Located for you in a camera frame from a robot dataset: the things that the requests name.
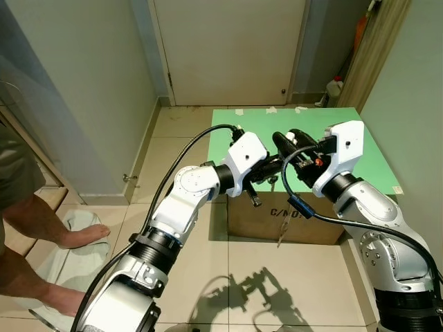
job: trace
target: cardboard box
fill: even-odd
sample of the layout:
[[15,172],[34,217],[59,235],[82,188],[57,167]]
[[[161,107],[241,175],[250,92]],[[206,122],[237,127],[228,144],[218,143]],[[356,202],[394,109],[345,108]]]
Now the cardboard box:
[[[333,124],[360,120],[353,108],[343,109],[234,109],[214,110],[213,125],[222,123],[241,125],[245,131],[256,133],[270,154],[277,149],[272,141],[275,131],[288,132],[292,128],[305,131],[314,139],[324,136],[325,129]],[[230,136],[225,131],[211,133],[208,160],[217,165],[225,157],[230,144]],[[317,198],[303,182],[296,177],[292,167],[288,168],[288,182],[292,189],[299,193],[318,213],[336,216],[332,204],[326,198]],[[401,188],[384,159],[377,144],[365,129],[364,152],[357,163],[353,174],[362,177],[375,186],[380,192],[395,197]],[[344,229],[319,221],[315,218],[306,220],[297,212],[292,212],[287,203],[286,193],[281,180],[275,185],[263,183],[254,185],[262,201],[262,206],[253,207],[246,193],[240,197],[228,199],[228,231],[230,235],[253,237],[257,239],[277,240],[282,223],[286,217],[291,221],[284,241],[313,244],[335,244]]]

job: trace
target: black cable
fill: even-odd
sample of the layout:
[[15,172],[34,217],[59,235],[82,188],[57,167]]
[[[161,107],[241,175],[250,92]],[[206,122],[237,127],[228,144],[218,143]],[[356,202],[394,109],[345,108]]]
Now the black cable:
[[[154,207],[160,197],[161,191],[163,190],[163,188],[165,187],[166,182],[168,181],[169,177],[172,175],[172,172],[175,170],[175,168],[177,167],[177,165],[180,163],[181,159],[183,159],[183,157],[186,155],[186,153],[189,151],[189,149],[203,136],[205,136],[207,133],[210,133],[211,131],[217,130],[217,129],[230,129],[232,131],[236,131],[237,127],[231,125],[231,124],[218,124],[216,126],[207,128],[205,130],[203,130],[201,133],[199,133],[197,136],[195,136],[184,148],[183,151],[179,154],[179,156],[177,157],[177,159],[173,162],[171,168],[169,168],[168,172],[166,173],[165,177],[163,178],[163,180],[161,181],[159,187],[157,188],[157,191],[154,195],[154,198],[152,199],[152,203],[150,206],[150,209],[147,213],[146,216],[146,220],[143,224],[143,227],[140,231],[140,234],[144,234],[145,231],[147,230],[147,226],[149,225],[149,220],[152,218],[152,214],[154,213]],[[86,293],[84,294],[83,300],[80,303],[80,306],[78,307],[78,311],[77,314],[75,315],[72,327],[71,327],[71,332],[77,332],[77,326],[78,323],[80,321],[80,318],[82,317],[83,311],[86,308],[86,305],[88,304],[89,299],[92,296],[92,293],[94,291],[94,289],[96,288],[96,286],[98,285],[98,282],[103,278],[103,276],[105,276],[106,272],[118,261],[120,260],[124,255],[126,255],[129,250],[132,248],[132,246],[135,244],[135,242],[130,243],[125,249],[123,249],[122,251],[120,251],[115,257],[113,257],[108,264],[106,264],[105,266],[103,266],[103,268],[98,272],[98,274],[96,275],[96,277],[93,279],[93,281],[91,282],[91,285],[89,285],[88,290],[86,291]]]
[[145,222],[143,223],[143,227],[141,228],[140,234],[145,234],[147,232],[147,227],[150,223],[150,220],[152,218],[152,215],[154,213],[154,209],[157,205],[157,201],[159,200],[160,194],[163,190],[163,188],[165,187],[169,177],[171,177],[172,172],[175,170],[175,168],[177,167],[177,165],[180,163],[181,159],[183,159],[183,157],[186,155],[186,153],[188,153],[189,149],[203,136],[205,136],[207,133],[210,133],[211,131],[217,130],[217,129],[230,129],[232,131],[237,130],[236,126],[233,126],[231,124],[218,124],[216,126],[213,127],[209,127],[205,130],[203,130],[201,133],[199,133],[198,135],[196,135],[184,148],[183,150],[180,152],[179,156],[177,157],[177,159],[173,162],[173,164],[171,165],[171,168],[169,168],[168,172],[166,173],[165,177],[163,178],[163,180],[160,182],[160,185],[157,187],[157,191],[155,192],[154,198],[152,199],[152,203],[151,206],[149,208],[149,210],[147,211],[147,216],[145,219]]
[[118,261],[120,260],[120,258],[122,258],[124,255],[126,255],[129,250],[132,248],[132,246],[135,244],[135,242],[132,242],[130,244],[127,245],[127,247],[125,249],[123,249],[122,251],[120,251],[116,256],[114,256],[109,262],[108,264],[106,264],[105,266],[103,266],[103,268],[98,272],[98,274],[96,275],[96,277],[94,278],[94,280],[91,282],[91,284],[88,287],[88,290],[86,291],[86,293],[84,294],[83,300],[80,303],[80,306],[78,307],[77,310],[77,314],[75,315],[74,321],[72,323],[71,326],[71,332],[77,332],[77,325],[80,321],[80,318],[82,317],[83,311],[86,308],[86,305],[88,304],[89,299],[92,296],[92,292],[94,291],[94,288],[98,285],[98,282],[100,281],[100,279],[103,278],[103,276],[105,276],[106,272],[108,272],[108,270]]
[[[314,145],[310,145],[308,147],[302,147],[302,148],[296,150],[295,152],[293,152],[292,154],[290,154],[289,156],[287,156],[285,158],[285,160],[283,161],[282,182],[283,182],[284,188],[286,189],[287,193],[290,196],[297,196],[297,195],[293,192],[293,190],[289,186],[287,176],[286,176],[286,170],[287,170],[287,166],[288,166],[289,162],[293,158],[295,158],[297,155],[299,155],[303,152],[315,149],[315,148],[316,147]],[[358,221],[335,219],[335,218],[330,218],[328,216],[322,216],[317,213],[314,214],[314,217],[319,220],[326,221],[328,223],[336,223],[339,225],[347,225],[347,226],[352,226],[352,227],[365,228],[365,229],[369,229],[369,230],[374,230],[376,232],[386,233],[386,234],[392,235],[392,236],[400,239],[401,240],[400,242],[407,245],[409,248],[413,249],[415,252],[417,252],[424,259],[424,261],[426,262],[426,264],[428,265],[429,269],[432,272],[431,277],[433,278],[435,296],[439,301],[442,300],[441,293],[440,293],[440,282],[443,283],[443,276],[440,273],[440,271],[438,270],[437,264],[435,263],[435,260],[432,257],[432,255],[430,254],[430,252],[427,249],[425,249],[425,247],[422,246],[419,242],[414,240],[412,237],[409,237],[408,235],[406,235],[402,232],[398,232],[396,230],[393,230],[392,228],[387,228],[387,227],[383,227],[383,226],[372,225],[372,224],[367,224],[367,223],[359,223]]]

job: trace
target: bare foot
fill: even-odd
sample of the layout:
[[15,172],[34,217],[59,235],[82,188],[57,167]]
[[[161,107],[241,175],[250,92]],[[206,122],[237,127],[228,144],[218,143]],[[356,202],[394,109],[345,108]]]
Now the bare foot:
[[75,232],[67,232],[59,243],[62,248],[79,248],[107,237],[111,231],[105,225],[92,225]]
[[39,300],[62,315],[75,317],[83,297],[84,293],[77,290],[49,284],[48,291]]

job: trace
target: tape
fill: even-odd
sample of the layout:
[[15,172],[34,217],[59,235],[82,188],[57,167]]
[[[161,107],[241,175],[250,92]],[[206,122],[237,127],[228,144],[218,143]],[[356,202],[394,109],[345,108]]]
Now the tape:
[[395,194],[398,194],[398,195],[403,194],[403,190],[399,185],[394,185],[392,188],[393,188]]
[[297,114],[302,113],[302,110],[303,110],[303,109],[307,109],[307,107],[297,106],[297,107],[296,107],[296,113],[297,113]]
[[277,109],[274,106],[271,106],[268,109],[266,109],[266,114],[268,113],[277,113]]

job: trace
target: white door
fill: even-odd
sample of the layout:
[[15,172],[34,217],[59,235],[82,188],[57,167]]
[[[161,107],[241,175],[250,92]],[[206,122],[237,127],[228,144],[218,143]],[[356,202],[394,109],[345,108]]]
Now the white door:
[[305,0],[155,0],[177,105],[287,99]]

